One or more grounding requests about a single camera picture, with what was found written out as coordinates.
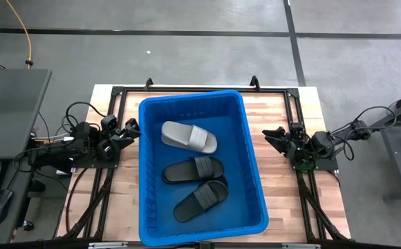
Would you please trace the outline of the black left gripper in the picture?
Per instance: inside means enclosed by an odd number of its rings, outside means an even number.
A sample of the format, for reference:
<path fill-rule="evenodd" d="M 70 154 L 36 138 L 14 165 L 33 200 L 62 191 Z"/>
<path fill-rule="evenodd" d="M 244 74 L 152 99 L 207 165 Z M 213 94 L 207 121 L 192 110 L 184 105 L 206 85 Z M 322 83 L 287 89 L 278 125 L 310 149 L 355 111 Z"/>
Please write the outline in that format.
<path fill-rule="evenodd" d="M 125 133 L 128 137 L 124 138 L 118 135 L 102 138 L 96 146 L 96 153 L 100 160 L 110 161 L 118 157 L 120 149 L 128 147 L 134 143 L 134 139 L 140 136 L 140 128 L 135 118 L 130 118 L 125 122 Z"/>

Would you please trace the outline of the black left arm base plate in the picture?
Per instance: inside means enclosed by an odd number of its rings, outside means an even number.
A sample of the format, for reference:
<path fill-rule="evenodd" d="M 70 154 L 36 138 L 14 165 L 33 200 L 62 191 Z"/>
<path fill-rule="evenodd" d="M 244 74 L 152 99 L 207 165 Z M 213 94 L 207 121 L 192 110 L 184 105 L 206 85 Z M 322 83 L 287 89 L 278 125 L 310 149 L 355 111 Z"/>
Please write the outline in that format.
<path fill-rule="evenodd" d="M 112 158 L 105 160 L 96 155 L 84 155 L 80 157 L 74 157 L 72 167 L 75 168 L 90 168 L 90 169 L 115 169 L 119 164 L 119 155 L 115 155 Z"/>

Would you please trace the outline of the grey slide sandal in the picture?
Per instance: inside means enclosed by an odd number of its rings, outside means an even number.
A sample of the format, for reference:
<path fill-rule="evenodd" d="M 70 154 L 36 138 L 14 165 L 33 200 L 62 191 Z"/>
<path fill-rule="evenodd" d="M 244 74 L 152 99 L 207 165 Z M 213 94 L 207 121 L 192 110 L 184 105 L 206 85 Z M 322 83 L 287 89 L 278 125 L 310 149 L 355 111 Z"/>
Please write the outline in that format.
<path fill-rule="evenodd" d="M 166 121 L 161 128 L 161 140 L 169 146 L 203 154 L 213 154 L 218 147 L 216 136 L 196 125 Z"/>

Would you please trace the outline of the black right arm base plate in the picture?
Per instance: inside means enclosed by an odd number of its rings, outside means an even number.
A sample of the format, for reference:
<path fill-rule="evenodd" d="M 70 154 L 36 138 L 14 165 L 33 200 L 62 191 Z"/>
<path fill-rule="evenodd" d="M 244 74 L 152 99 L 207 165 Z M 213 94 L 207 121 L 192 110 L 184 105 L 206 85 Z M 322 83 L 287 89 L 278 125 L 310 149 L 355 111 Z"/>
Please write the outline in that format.
<path fill-rule="evenodd" d="M 300 170 L 303 172 L 311 171 L 311 170 L 320 170 L 320 171 L 337 171 L 339 169 L 337 160 L 334 159 L 316 159 L 313 162 L 297 162 L 291 161 L 292 168 L 294 170 Z"/>

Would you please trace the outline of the silver metal bracket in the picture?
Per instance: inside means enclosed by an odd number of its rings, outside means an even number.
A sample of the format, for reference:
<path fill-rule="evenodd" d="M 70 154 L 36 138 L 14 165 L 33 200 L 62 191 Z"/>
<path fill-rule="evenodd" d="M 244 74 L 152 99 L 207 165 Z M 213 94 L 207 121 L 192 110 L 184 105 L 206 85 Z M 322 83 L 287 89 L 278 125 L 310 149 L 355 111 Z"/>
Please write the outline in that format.
<path fill-rule="evenodd" d="M 128 243 L 123 241 L 95 242 L 88 245 L 88 249 L 127 249 Z"/>
<path fill-rule="evenodd" d="M 318 244 L 310 243 L 283 243 L 282 249 L 321 249 Z"/>

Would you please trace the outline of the large blue plastic bin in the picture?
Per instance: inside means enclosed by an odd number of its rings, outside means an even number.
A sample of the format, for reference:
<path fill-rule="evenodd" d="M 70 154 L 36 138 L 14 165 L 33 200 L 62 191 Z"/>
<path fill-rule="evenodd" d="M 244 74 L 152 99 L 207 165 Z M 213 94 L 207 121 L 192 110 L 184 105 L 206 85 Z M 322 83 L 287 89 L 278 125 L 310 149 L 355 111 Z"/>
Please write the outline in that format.
<path fill-rule="evenodd" d="M 263 232 L 268 211 L 243 98 L 233 90 L 147 98 L 139 106 L 139 237 L 147 246 L 235 237 Z M 195 151 L 162 142 L 166 121 L 196 125 L 217 139 L 212 154 L 224 168 L 227 198 L 186 222 L 174 208 L 203 183 L 165 183 L 164 169 L 191 160 Z"/>

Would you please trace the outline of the dark grey desk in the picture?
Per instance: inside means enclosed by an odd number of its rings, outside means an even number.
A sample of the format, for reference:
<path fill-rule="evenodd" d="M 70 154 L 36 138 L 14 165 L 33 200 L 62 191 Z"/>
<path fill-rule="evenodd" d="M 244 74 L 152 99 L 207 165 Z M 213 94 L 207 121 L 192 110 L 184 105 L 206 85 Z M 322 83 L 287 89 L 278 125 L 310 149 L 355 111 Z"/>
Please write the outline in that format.
<path fill-rule="evenodd" d="M 46 180 L 30 167 L 27 158 L 11 160 L 3 166 L 6 174 L 1 178 L 0 188 L 10 190 L 12 199 L 7 216 L 0 223 L 0 243 L 8 243 L 22 227 L 31 198 L 46 190 Z"/>

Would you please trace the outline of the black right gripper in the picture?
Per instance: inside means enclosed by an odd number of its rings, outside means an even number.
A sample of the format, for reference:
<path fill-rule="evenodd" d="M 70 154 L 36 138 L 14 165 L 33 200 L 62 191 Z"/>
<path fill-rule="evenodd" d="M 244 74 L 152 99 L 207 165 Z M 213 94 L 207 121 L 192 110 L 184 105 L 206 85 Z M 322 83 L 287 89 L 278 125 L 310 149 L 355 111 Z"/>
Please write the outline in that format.
<path fill-rule="evenodd" d="M 265 135 L 265 140 L 279 153 L 285 154 L 287 159 L 302 160 L 304 158 L 305 138 L 289 137 L 286 139 L 284 138 L 286 130 L 283 127 L 275 130 L 264 129 L 262 133 Z"/>

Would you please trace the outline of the black aluminium table frame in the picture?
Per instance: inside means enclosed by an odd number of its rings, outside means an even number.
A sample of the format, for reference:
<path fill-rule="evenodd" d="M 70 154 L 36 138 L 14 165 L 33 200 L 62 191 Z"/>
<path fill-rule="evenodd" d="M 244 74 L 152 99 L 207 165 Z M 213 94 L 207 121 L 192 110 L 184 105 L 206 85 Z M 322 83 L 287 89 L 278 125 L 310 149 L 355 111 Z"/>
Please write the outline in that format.
<path fill-rule="evenodd" d="M 96 85 L 93 89 L 91 104 L 96 107 L 104 107 L 103 111 L 108 111 L 109 97 L 111 89 L 120 85 Z M 132 90 L 125 93 L 126 104 L 124 115 L 128 118 L 138 118 L 138 108 L 140 101 L 148 97 L 158 97 L 164 95 L 176 95 L 197 93 L 204 91 L 219 91 L 220 86 L 161 86 L 164 93 L 158 90 L 158 85 L 150 86 L 148 91 L 139 91 L 141 88 L 131 85 Z M 225 90 L 233 89 L 232 86 L 224 86 Z M 304 212 L 299 200 L 299 187 L 297 176 L 293 172 L 290 163 L 283 156 L 276 152 L 263 138 L 262 129 L 274 129 L 278 126 L 287 128 L 287 114 L 285 103 L 283 103 L 283 93 L 263 92 L 264 90 L 286 90 L 289 95 L 292 109 L 292 118 L 298 122 L 298 107 L 293 100 L 292 92 L 296 91 L 299 96 L 301 113 L 304 118 L 304 126 L 307 133 L 326 129 L 321 105 L 315 87 L 275 87 L 264 86 L 260 91 L 255 90 L 255 86 L 236 86 L 237 91 L 250 90 L 248 93 L 241 92 L 245 103 L 245 111 L 248 115 L 250 133 L 256 153 L 257 165 L 261 175 L 263 193 L 268 208 L 269 223 L 268 228 L 263 232 L 240 237 L 227 237 L 217 239 L 218 242 L 249 242 L 249 243 L 274 243 L 274 242 L 305 242 L 307 232 L 304 225 Z M 122 152 L 120 166 L 114 173 L 111 193 L 109 197 L 109 211 L 114 211 L 112 215 L 108 212 L 105 223 L 103 239 L 139 241 L 139 209 L 138 209 L 138 143 L 127 147 L 126 152 Z M 70 227 L 77 222 L 88 205 L 91 195 L 91 186 L 95 178 L 95 170 L 89 169 L 84 176 L 77 182 L 76 190 L 69 205 Z M 308 181 L 313 181 L 316 190 L 311 190 L 314 194 L 318 193 L 321 208 L 336 228 L 345 237 L 350 237 L 348 223 L 346 220 L 342 194 L 340 192 L 337 179 L 333 173 L 316 170 L 314 179 L 311 180 L 311 173 L 304 174 L 304 180 L 311 189 Z M 331 239 L 329 232 L 324 228 L 322 221 L 318 220 L 315 212 L 309 203 L 308 214 L 310 229 L 317 238 Z M 117 211 L 127 212 L 125 220 L 117 217 Z"/>

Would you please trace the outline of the black slide sandal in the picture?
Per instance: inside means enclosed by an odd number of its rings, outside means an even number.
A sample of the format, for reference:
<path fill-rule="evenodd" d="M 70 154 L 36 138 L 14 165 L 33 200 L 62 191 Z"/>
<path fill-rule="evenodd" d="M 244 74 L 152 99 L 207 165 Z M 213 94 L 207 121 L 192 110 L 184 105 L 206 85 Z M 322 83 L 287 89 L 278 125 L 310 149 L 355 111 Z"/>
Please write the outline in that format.
<path fill-rule="evenodd" d="M 174 217 L 179 222 L 187 222 L 223 202 L 228 194 L 228 186 L 223 181 L 207 181 L 175 205 Z"/>
<path fill-rule="evenodd" d="M 164 183 L 176 184 L 210 180 L 224 174 L 222 162 L 213 156 L 191 157 L 166 166 L 162 171 Z"/>

